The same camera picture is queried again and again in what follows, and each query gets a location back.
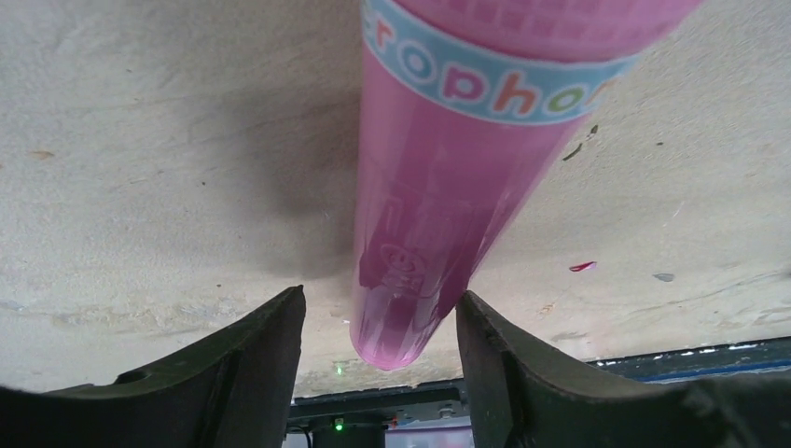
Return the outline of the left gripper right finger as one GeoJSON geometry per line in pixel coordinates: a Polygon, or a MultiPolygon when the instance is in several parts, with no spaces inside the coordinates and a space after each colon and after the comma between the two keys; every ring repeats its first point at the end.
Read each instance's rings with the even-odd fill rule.
{"type": "Polygon", "coordinates": [[[456,307],[478,447],[786,447],[782,373],[646,384],[566,355],[474,293],[456,307]]]}

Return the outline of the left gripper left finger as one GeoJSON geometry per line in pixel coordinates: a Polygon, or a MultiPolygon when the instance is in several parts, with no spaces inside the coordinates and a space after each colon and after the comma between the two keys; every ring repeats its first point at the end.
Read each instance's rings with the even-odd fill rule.
{"type": "Polygon", "coordinates": [[[3,387],[5,447],[279,447],[306,315],[289,287],[237,322],[109,385],[3,387]]]}

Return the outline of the pink microphone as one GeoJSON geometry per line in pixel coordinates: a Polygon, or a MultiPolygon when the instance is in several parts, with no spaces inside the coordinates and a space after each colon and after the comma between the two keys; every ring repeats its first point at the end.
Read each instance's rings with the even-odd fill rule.
{"type": "Polygon", "coordinates": [[[351,341],[415,361],[562,148],[694,1],[365,1],[351,341]]]}

